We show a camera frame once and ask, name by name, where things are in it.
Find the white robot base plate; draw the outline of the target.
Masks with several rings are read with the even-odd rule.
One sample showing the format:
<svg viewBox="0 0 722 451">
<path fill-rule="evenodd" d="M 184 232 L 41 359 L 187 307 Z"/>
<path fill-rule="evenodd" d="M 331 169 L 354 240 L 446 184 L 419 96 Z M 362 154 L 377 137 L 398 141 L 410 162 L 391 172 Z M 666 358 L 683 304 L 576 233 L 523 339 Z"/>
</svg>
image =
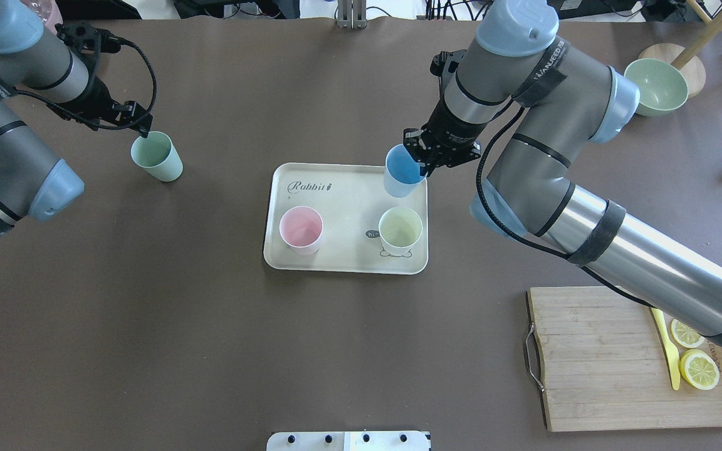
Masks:
<svg viewBox="0 0 722 451">
<path fill-rule="evenodd" d="M 430 433 L 417 430 L 280 432 L 266 450 L 431 450 Z"/>
</svg>

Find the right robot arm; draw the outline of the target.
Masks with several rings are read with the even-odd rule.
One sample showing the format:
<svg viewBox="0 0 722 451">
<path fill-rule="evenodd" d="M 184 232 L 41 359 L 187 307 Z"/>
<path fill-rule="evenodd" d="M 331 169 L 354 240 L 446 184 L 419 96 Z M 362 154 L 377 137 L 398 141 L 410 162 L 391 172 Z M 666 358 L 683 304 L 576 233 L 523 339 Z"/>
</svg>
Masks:
<svg viewBox="0 0 722 451">
<path fill-rule="evenodd" d="M 516 102 L 525 117 L 483 182 L 478 217 L 518 241 L 620 286 L 722 346 L 722 266 L 568 177 L 586 143 L 613 139 L 639 105 L 638 86 L 558 35 L 545 1 L 496 1 L 469 47 L 449 53 L 439 101 L 403 143 L 430 176 L 483 160 L 476 141 Z"/>
</svg>

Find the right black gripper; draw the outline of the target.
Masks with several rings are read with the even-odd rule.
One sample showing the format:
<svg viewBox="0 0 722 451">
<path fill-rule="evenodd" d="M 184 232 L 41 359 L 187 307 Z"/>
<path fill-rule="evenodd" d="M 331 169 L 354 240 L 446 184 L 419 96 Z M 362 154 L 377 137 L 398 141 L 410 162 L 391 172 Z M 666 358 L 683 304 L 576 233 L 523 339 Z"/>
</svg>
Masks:
<svg viewBox="0 0 722 451">
<path fill-rule="evenodd" d="M 421 128 L 404 129 L 403 146 L 415 162 L 423 162 L 421 176 L 427 178 L 441 166 L 452 168 L 479 159 L 476 142 L 481 132 L 481 123 L 459 119 L 441 100 Z"/>
</svg>

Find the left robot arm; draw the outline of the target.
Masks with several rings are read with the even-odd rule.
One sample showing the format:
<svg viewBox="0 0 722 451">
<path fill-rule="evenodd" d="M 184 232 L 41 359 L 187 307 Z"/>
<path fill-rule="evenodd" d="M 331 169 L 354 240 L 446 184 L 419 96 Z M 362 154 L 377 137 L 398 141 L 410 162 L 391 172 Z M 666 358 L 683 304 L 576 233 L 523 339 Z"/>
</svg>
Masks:
<svg viewBox="0 0 722 451">
<path fill-rule="evenodd" d="M 148 137 L 150 108 L 120 103 L 98 77 L 103 53 L 134 43 L 86 22 L 51 31 L 37 12 L 0 1 L 0 237 L 23 217 L 46 222 L 84 191 L 81 178 L 6 104 L 25 95 L 91 130 L 132 129 Z"/>
</svg>

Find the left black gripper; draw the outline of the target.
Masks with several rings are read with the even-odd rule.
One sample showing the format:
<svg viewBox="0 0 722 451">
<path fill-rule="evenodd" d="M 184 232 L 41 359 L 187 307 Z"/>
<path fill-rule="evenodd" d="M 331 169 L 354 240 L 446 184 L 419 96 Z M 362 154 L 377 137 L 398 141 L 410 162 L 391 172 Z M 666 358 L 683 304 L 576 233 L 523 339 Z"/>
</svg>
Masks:
<svg viewBox="0 0 722 451">
<path fill-rule="evenodd" d="M 99 126 L 102 121 L 109 125 L 123 125 L 146 139 L 151 131 L 152 114 L 135 101 L 124 103 L 124 122 L 118 110 L 120 103 L 113 100 L 101 79 L 94 79 L 82 95 L 76 99 L 76 114 Z"/>
</svg>

